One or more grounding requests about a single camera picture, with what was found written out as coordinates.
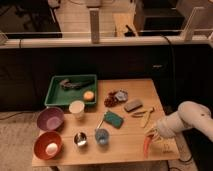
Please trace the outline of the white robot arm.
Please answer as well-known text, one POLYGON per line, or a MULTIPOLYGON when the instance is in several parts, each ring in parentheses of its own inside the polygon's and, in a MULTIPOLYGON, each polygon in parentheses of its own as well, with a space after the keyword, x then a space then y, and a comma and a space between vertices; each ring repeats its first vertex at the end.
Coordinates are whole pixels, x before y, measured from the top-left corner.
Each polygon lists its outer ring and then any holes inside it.
POLYGON ((213 142, 213 118, 208 107, 193 102, 184 101, 176 112, 158 119, 146 132, 154 141, 160 138, 170 139, 177 134, 195 128, 213 142))

